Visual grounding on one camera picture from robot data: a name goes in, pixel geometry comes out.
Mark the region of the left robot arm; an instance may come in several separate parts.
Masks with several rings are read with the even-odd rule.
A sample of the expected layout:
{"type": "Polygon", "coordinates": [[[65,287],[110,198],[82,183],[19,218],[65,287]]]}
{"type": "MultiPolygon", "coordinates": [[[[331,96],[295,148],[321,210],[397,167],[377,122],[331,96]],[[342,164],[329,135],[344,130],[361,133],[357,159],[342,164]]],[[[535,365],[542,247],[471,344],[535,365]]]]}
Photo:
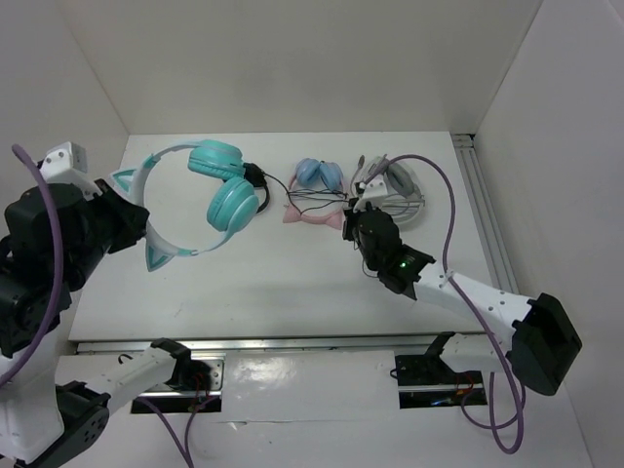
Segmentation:
{"type": "Polygon", "coordinates": [[[103,180],[88,200],[73,184],[24,192],[1,241],[1,454],[18,467],[60,467],[89,449],[111,414],[155,385],[192,379],[191,352],[160,338],[88,380],[56,382],[60,314],[107,254],[146,234],[149,212],[103,180]]]}

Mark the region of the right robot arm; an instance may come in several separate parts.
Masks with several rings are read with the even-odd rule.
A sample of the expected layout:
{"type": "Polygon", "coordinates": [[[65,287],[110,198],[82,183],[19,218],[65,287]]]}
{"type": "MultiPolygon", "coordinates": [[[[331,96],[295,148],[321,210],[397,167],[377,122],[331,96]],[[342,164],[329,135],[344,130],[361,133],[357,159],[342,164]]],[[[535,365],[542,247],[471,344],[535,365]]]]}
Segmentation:
{"type": "Polygon", "coordinates": [[[357,246],[386,289],[474,319],[496,339],[480,345],[457,332],[443,333],[436,352],[425,360],[430,378],[446,382],[458,372],[498,372],[497,357],[503,355],[525,387],[544,396],[558,392],[582,341],[556,297],[513,294],[446,270],[431,255],[405,244],[389,214],[356,204],[350,200],[344,211],[342,236],[357,246]]]}

